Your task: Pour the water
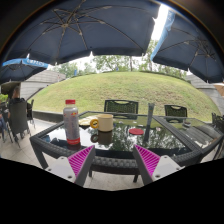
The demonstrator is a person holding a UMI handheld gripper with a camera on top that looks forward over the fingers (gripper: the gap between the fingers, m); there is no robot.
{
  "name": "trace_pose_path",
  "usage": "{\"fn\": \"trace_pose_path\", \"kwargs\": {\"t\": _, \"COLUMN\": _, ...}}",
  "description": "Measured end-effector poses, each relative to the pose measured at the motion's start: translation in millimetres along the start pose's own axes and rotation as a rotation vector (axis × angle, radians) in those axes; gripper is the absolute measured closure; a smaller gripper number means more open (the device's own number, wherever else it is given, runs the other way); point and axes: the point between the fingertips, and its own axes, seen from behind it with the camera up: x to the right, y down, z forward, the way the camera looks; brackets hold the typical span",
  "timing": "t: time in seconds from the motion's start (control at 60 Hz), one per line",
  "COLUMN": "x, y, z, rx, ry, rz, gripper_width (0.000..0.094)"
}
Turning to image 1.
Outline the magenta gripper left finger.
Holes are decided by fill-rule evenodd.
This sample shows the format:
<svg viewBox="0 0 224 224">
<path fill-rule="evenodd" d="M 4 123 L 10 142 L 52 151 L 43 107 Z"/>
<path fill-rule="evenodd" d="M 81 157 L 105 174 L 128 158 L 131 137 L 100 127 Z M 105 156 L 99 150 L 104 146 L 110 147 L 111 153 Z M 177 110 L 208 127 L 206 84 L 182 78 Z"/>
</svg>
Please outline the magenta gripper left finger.
<svg viewBox="0 0 224 224">
<path fill-rule="evenodd" d="M 78 186 L 83 186 L 94 157 L 95 146 L 92 145 L 69 157 L 59 157 L 46 168 L 46 171 Z"/>
</svg>

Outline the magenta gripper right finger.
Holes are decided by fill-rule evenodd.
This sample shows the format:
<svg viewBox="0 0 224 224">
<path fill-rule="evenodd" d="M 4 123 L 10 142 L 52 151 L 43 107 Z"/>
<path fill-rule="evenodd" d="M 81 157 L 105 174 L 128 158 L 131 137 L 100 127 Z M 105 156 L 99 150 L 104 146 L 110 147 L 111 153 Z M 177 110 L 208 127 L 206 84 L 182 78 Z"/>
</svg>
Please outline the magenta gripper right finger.
<svg viewBox="0 0 224 224">
<path fill-rule="evenodd" d="M 133 155 L 137 161 L 138 169 L 145 185 L 182 169 L 168 155 L 159 156 L 137 144 L 134 145 Z"/>
</svg>

